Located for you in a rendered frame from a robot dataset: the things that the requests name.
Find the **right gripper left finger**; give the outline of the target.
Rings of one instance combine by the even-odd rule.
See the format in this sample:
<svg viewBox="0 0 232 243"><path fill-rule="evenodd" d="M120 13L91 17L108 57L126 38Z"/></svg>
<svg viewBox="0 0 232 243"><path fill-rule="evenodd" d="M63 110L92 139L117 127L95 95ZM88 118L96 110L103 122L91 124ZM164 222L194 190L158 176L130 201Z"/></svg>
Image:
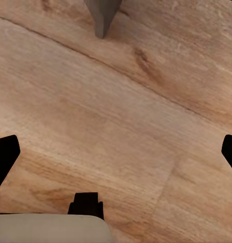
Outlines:
<svg viewBox="0 0 232 243"><path fill-rule="evenodd" d="M20 154L16 135L0 138L0 186Z"/></svg>

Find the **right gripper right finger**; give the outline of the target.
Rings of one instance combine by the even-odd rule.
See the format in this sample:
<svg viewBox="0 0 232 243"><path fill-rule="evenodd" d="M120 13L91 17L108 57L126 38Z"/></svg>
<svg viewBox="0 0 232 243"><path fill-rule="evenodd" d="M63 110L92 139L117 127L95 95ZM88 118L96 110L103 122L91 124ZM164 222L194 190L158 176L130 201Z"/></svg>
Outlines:
<svg viewBox="0 0 232 243"><path fill-rule="evenodd" d="M227 134L225 136L221 152L232 167L232 135Z"/></svg>

